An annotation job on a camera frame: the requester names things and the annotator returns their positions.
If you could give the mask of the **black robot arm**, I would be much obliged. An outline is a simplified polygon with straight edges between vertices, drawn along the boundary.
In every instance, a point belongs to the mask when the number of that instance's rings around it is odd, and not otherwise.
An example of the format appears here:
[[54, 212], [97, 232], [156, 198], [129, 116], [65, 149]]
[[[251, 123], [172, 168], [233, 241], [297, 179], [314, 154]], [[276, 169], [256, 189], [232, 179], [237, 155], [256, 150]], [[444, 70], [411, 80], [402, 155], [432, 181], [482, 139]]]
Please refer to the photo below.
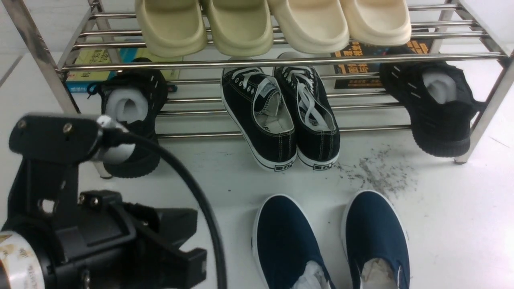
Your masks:
[[119, 192], [14, 193], [1, 232], [2, 289], [189, 289], [207, 251], [180, 247], [198, 213], [123, 202]]

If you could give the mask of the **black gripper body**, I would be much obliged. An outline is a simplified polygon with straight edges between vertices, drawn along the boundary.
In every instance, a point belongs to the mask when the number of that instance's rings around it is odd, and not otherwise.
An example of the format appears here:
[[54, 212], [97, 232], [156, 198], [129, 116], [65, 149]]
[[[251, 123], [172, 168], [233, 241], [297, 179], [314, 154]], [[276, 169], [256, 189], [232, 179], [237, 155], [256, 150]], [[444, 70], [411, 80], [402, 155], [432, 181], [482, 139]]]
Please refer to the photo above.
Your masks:
[[207, 251], [182, 245], [197, 231], [198, 211], [124, 202], [114, 191], [85, 191], [72, 207], [72, 230], [59, 239], [54, 289], [190, 289], [207, 278]]

